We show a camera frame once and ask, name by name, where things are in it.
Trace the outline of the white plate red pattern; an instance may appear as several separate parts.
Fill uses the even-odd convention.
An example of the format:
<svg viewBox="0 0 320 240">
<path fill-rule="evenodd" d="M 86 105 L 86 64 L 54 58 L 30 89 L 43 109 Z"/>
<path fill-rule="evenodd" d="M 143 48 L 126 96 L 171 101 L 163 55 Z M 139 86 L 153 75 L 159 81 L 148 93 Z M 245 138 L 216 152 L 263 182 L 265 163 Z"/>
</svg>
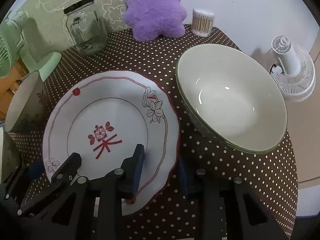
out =
<svg viewBox="0 0 320 240">
<path fill-rule="evenodd" d="M 74 85 L 53 109 L 43 136 L 44 168 L 52 178 L 78 153 L 78 174 L 98 179 L 143 145 L 135 202 L 122 204 L 128 216 L 146 207 L 167 184 L 177 163 L 179 136 L 177 114 L 154 81 L 124 70 L 95 74 Z"/>
</svg>

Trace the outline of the floral bowl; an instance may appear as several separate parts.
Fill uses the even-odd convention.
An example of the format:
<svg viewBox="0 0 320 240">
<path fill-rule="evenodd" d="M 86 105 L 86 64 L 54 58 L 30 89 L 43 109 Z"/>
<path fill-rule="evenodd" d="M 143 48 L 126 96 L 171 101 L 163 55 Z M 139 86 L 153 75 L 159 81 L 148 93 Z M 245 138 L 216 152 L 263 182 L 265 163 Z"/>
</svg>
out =
<svg viewBox="0 0 320 240">
<path fill-rule="evenodd" d="M 16 91 L 5 119 L 8 133 L 24 133 L 42 124 L 48 103 L 47 91 L 37 70 L 27 76 Z"/>
</svg>

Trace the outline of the large green-rim bowl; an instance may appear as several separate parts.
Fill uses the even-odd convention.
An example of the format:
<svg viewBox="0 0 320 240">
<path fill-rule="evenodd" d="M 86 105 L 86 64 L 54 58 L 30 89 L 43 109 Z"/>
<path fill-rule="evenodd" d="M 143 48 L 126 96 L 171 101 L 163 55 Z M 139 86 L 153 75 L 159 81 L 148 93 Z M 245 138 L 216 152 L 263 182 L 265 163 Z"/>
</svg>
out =
<svg viewBox="0 0 320 240">
<path fill-rule="evenodd" d="M 287 129 L 285 100 L 267 70 L 220 44 L 187 49 L 176 66 L 178 90 L 196 128 L 246 153 L 275 149 Z"/>
</svg>

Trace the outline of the brown polka-dot tablecloth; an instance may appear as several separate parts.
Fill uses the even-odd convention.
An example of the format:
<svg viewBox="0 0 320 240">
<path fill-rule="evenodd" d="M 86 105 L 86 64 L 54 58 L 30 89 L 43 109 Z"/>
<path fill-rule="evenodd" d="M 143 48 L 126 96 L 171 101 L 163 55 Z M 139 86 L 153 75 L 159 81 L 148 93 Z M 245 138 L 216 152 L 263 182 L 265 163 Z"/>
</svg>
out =
<svg viewBox="0 0 320 240">
<path fill-rule="evenodd" d="M 176 82 L 176 66 L 189 48 L 220 44 L 237 49 L 218 28 L 200 38 L 186 27 L 181 38 L 159 37 L 140 43 L 132 30 L 109 36 L 107 47 L 94 56 L 83 57 L 75 48 L 63 51 L 56 70 L 44 81 L 48 103 L 40 126 L 24 133 L 9 133 L 11 149 L 23 152 L 22 166 L 43 163 L 43 136 L 49 117 L 60 99 L 77 83 L 113 70 L 138 73 L 154 81 L 169 97 L 177 114 L 180 136 L 178 158 L 209 172 L 219 190 L 222 239 L 289 239 L 295 224 L 298 198 L 296 161 L 289 133 L 270 152 L 239 151 L 218 137 L 203 135 L 189 116 Z M 165 187 L 139 212 L 122 218 L 120 239 L 195 239 L 196 204 L 182 190 L 178 158 Z M 103 177 L 88 179 L 78 171 L 71 182 L 80 201 L 80 236 L 98 238 L 98 209 Z M 51 183 L 46 171 L 36 176 L 23 203 L 32 200 Z"/>
</svg>

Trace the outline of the wooden chair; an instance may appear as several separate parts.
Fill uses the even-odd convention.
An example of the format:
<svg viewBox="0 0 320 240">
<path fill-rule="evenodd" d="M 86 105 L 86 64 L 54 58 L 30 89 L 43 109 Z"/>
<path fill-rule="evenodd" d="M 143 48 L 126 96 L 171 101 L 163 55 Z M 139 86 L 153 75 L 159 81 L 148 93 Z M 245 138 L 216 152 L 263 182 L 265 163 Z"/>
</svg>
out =
<svg viewBox="0 0 320 240">
<path fill-rule="evenodd" d="M 5 119 L 12 98 L 22 83 L 22 79 L 29 73 L 21 59 L 16 61 L 8 76 L 1 78 L 0 115 Z"/>
</svg>

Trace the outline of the glass jar black lid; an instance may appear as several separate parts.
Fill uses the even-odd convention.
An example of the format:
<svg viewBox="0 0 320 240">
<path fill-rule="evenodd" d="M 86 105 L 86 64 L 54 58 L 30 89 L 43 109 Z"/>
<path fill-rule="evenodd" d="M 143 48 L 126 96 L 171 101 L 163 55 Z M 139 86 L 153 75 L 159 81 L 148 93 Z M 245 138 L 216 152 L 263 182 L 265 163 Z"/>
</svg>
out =
<svg viewBox="0 0 320 240">
<path fill-rule="evenodd" d="M 103 17 L 95 0 L 81 0 L 63 10 L 67 16 L 66 28 L 82 56 L 91 56 L 102 51 L 108 42 Z"/>
</svg>

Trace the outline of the white floor fan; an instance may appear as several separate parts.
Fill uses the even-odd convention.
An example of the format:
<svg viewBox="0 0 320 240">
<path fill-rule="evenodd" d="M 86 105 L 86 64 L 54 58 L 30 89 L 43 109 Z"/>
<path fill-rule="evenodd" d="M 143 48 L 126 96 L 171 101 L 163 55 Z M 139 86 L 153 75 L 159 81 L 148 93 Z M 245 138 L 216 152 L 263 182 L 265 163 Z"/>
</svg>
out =
<svg viewBox="0 0 320 240">
<path fill-rule="evenodd" d="M 308 52 L 283 35 L 272 40 L 271 50 L 277 62 L 270 74 L 284 99 L 301 102 L 310 97 L 316 85 L 316 71 Z"/>
</svg>

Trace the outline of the purple plush toy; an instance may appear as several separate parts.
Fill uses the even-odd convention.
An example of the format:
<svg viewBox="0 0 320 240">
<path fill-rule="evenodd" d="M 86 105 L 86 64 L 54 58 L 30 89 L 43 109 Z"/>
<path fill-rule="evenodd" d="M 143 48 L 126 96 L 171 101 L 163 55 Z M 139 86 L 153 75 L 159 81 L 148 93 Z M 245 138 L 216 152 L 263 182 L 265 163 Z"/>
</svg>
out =
<svg viewBox="0 0 320 240">
<path fill-rule="evenodd" d="M 187 13 L 181 0 L 125 0 L 124 22 L 138 42 L 159 36 L 180 38 L 185 34 L 183 21 Z"/>
</svg>

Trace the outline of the cotton swab container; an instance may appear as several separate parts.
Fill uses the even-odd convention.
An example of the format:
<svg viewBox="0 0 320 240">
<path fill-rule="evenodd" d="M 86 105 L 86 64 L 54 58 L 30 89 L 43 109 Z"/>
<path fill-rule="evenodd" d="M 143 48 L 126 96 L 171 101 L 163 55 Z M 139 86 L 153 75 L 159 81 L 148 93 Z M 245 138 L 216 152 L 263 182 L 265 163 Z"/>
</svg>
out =
<svg viewBox="0 0 320 240">
<path fill-rule="evenodd" d="M 191 32 L 200 37 L 207 37 L 211 34 L 215 15 L 210 10 L 193 9 Z"/>
</svg>

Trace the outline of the green desk fan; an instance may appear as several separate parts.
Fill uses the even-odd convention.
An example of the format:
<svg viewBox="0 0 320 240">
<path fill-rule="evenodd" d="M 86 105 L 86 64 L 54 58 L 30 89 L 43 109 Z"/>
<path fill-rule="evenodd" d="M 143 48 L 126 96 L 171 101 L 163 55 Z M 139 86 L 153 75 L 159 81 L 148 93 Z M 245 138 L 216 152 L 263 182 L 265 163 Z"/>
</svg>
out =
<svg viewBox="0 0 320 240">
<path fill-rule="evenodd" d="M 24 12 L 18 12 L 1 23 L 1 78 L 8 76 L 14 63 L 21 59 L 30 73 L 38 70 L 45 81 L 59 64 L 62 55 L 54 51 L 36 62 L 23 35 L 26 23 L 27 15 Z"/>
</svg>

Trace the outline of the green patterned wall mat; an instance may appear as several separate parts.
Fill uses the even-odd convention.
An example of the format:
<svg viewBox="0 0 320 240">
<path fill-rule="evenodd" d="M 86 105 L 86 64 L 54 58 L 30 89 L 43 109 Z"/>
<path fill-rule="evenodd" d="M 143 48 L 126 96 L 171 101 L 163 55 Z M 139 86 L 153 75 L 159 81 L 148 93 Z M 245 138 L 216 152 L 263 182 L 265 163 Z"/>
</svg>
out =
<svg viewBox="0 0 320 240">
<path fill-rule="evenodd" d="M 30 53 L 39 60 L 51 51 L 63 51 L 73 46 L 67 28 L 67 17 L 63 10 L 80 0 L 16 0 L 7 17 L 19 11 L 28 18 L 23 29 Z M 126 11 L 124 0 L 95 0 L 98 11 L 103 15 L 107 32 L 127 29 L 123 17 Z"/>
</svg>

